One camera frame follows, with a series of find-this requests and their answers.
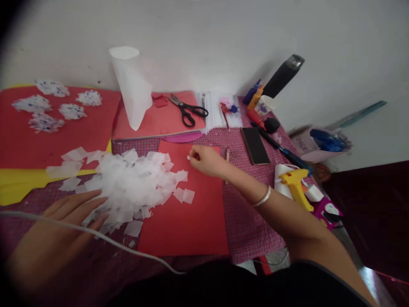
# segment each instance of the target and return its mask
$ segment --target checkered tablecloth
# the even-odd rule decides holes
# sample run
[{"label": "checkered tablecloth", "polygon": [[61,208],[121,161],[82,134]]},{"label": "checkered tablecloth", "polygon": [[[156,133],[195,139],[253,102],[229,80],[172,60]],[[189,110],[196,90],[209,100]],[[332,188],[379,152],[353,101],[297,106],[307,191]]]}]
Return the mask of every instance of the checkered tablecloth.
[{"label": "checkered tablecloth", "polygon": [[[244,127],[250,127],[250,120],[244,113],[244,107],[241,108],[241,112]],[[282,145],[296,152],[282,127],[279,128],[278,134],[282,138]],[[159,142],[160,139],[156,138],[113,142],[112,152],[120,154],[135,148],[138,155],[141,156],[148,151],[157,151]],[[218,146],[224,157],[229,147],[231,164],[261,182],[274,186],[275,165],[288,163],[288,161],[265,140],[263,142],[271,164],[259,166],[251,164],[240,129],[232,129],[230,133],[227,129],[213,129],[208,135],[203,135],[191,143]],[[91,177],[92,175],[82,176],[81,183]],[[19,210],[39,214],[54,201],[66,195],[66,192],[58,191],[60,186],[61,182],[53,182],[45,188],[35,189],[21,203],[1,210]],[[246,203],[232,185],[223,184],[223,200],[228,246],[233,263],[238,264],[284,247],[283,239]],[[16,247],[32,224],[31,221],[19,218],[1,220],[2,246],[6,255]],[[124,229],[125,226],[122,226],[111,237],[124,245],[128,245],[132,240],[138,243],[138,239],[124,235]],[[221,258],[223,256],[198,255],[164,259],[177,270],[187,270]],[[125,285],[166,270],[153,260],[136,257],[98,239],[94,240],[84,253],[56,278],[55,282],[44,289],[40,299],[43,303],[60,306],[100,305],[113,297]]]}]

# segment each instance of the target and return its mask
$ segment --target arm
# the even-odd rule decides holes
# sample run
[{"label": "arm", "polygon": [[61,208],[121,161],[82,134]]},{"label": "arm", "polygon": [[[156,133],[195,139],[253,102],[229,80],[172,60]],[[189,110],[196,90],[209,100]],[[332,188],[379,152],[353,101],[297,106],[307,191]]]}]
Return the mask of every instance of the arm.
[{"label": "arm", "polygon": [[[194,145],[190,163],[209,176],[230,182],[250,204],[259,202],[267,193],[267,185],[231,165],[210,147]],[[283,237],[291,261],[311,260],[322,265],[377,305],[340,241],[311,213],[274,189],[256,210]]]}]

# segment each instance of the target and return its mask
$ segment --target blue glue bottle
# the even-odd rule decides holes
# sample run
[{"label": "blue glue bottle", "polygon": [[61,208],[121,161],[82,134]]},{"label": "blue glue bottle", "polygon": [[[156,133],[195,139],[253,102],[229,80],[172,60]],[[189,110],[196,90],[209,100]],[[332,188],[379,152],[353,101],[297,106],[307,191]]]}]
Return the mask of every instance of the blue glue bottle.
[{"label": "blue glue bottle", "polygon": [[257,81],[257,83],[254,84],[251,89],[249,89],[248,93],[246,94],[246,96],[245,96],[244,99],[243,99],[243,103],[244,103],[245,105],[248,105],[248,104],[250,103],[250,101],[251,101],[251,99],[253,98],[254,94],[257,92],[257,90],[258,90],[258,88],[259,88],[259,85],[260,85],[260,81],[261,81],[261,79],[259,79],[259,80]]}]

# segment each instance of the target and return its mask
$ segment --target yellow foam sheet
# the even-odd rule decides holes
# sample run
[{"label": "yellow foam sheet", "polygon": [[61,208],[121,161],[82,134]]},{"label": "yellow foam sheet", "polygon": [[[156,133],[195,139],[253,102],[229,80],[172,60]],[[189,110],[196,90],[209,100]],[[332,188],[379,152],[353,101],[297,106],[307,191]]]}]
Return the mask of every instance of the yellow foam sheet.
[{"label": "yellow foam sheet", "polygon": [[[111,140],[106,151],[112,152]],[[78,176],[95,173],[95,170],[80,170]],[[19,203],[32,189],[44,188],[50,182],[63,179],[51,179],[45,169],[0,169],[0,206]]]}]

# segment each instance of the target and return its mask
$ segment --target bracelet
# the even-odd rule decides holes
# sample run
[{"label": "bracelet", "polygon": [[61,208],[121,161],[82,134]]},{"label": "bracelet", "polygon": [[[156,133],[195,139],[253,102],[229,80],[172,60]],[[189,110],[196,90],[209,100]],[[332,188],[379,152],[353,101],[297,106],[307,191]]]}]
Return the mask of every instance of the bracelet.
[{"label": "bracelet", "polygon": [[254,208],[254,207],[258,207],[259,205],[264,204],[264,203],[267,201],[267,199],[270,197],[270,194],[271,194],[271,187],[268,186],[267,193],[265,194],[265,196],[263,197],[263,199],[262,199],[261,201],[259,201],[257,204],[253,205],[253,208]]}]

